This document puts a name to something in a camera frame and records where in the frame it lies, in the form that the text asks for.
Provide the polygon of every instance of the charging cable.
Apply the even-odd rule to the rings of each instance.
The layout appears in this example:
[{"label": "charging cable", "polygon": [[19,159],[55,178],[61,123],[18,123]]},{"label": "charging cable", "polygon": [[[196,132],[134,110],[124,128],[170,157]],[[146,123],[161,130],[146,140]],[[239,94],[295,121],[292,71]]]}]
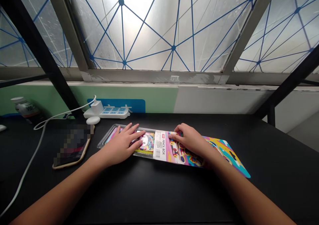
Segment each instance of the charging cable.
[{"label": "charging cable", "polygon": [[79,108],[76,108],[76,109],[67,111],[67,112],[63,112],[63,113],[58,114],[58,115],[55,115],[55,116],[52,116],[51,118],[40,122],[39,124],[37,124],[37,125],[33,128],[33,130],[39,130],[39,129],[43,128],[42,134],[41,134],[41,137],[40,137],[40,140],[39,140],[39,143],[38,143],[38,146],[37,146],[36,150],[34,151],[32,157],[31,157],[31,159],[30,159],[30,161],[29,161],[29,163],[28,163],[28,165],[27,165],[27,167],[26,167],[26,170],[24,171],[24,173],[23,173],[23,175],[22,175],[22,177],[21,177],[21,179],[20,179],[20,183],[19,183],[19,185],[18,185],[18,188],[17,188],[16,193],[15,193],[14,196],[13,196],[13,199],[11,200],[11,202],[9,203],[9,205],[6,207],[6,209],[0,214],[0,218],[1,218],[1,217],[5,214],[5,212],[11,207],[11,205],[12,205],[13,202],[16,200],[16,198],[17,198],[17,196],[18,196],[18,194],[19,194],[19,192],[20,192],[20,189],[21,189],[21,186],[22,186],[24,177],[26,176],[26,174],[27,174],[27,172],[28,172],[28,169],[29,169],[29,167],[30,167],[30,165],[31,165],[31,163],[32,163],[32,161],[33,161],[35,155],[37,154],[40,145],[41,145],[41,142],[42,142],[42,139],[43,139],[43,135],[44,135],[44,132],[45,132],[45,130],[46,130],[47,123],[48,123],[50,120],[52,120],[52,119],[67,119],[67,117],[68,117],[69,115],[67,115],[65,118],[55,118],[55,117],[57,117],[57,116],[59,116],[59,115],[63,115],[63,114],[66,114],[66,113],[70,113],[70,112],[76,111],[76,110],[78,110],[78,109],[82,109],[83,107],[86,107],[86,106],[88,106],[89,104],[91,104],[92,102],[94,102],[95,99],[96,99],[96,95],[94,95],[94,99],[93,99],[91,102],[89,102],[88,104],[86,104],[86,105],[84,105],[84,106],[81,106],[81,107],[79,107]]}]

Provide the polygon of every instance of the power strip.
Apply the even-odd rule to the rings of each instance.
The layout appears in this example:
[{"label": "power strip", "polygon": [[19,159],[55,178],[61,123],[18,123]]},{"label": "power strip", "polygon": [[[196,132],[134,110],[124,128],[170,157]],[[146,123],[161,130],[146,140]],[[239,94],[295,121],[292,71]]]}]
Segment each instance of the power strip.
[{"label": "power strip", "polygon": [[118,118],[125,119],[130,115],[129,109],[127,107],[113,107],[107,106],[99,113],[93,113],[92,108],[89,108],[86,112],[84,112],[84,118],[90,118],[92,116],[98,116],[100,118]]}]

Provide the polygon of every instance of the left hand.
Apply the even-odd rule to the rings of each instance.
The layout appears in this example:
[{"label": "left hand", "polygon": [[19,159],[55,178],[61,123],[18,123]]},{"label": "left hand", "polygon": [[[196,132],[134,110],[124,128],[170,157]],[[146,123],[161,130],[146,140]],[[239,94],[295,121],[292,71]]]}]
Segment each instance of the left hand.
[{"label": "left hand", "polygon": [[94,155],[94,160],[100,164],[103,169],[123,162],[142,145],[143,141],[138,140],[129,147],[132,140],[145,134],[145,130],[133,133],[138,128],[139,124],[136,124],[133,127],[131,126],[132,123],[129,123],[121,132],[120,126],[118,126],[114,137]]}]

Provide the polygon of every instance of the white wall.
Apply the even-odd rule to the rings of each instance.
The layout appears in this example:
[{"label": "white wall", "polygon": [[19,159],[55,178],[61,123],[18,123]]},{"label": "white wall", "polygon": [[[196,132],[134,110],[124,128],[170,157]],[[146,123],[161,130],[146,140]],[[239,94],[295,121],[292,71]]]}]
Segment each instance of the white wall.
[{"label": "white wall", "polygon": [[[251,114],[276,88],[180,85],[174,113]],[[318,110],[319,88],[297,87],[275,108],[276,128],[287,133]]]},{"label": "white wall", "polygon": [[287,134],[319,152],[319,111]]}]

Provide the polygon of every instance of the window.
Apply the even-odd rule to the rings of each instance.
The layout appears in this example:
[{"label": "window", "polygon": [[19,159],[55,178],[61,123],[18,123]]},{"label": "window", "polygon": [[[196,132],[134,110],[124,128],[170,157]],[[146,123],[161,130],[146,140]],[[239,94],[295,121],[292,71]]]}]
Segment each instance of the window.
[{"label": "window", "polygon": [[[77,67],[50,0],[21,0],[59,67]],[[0,9],[0,66],[40,67],[9,17]]]},{"label": "window", "polygon": [[319,44],[318,8],[319,0],[271,0],[234,70],[291,73]]},{"label": "window", "polygon": [[[67,80],[280,85],[319,44],[319,0],[21,1]],[[0,70],[38,67],[0,29]]]},{"label": "window", "polygon": [[221,72],[255,0],[70,0],[97,69]]}]

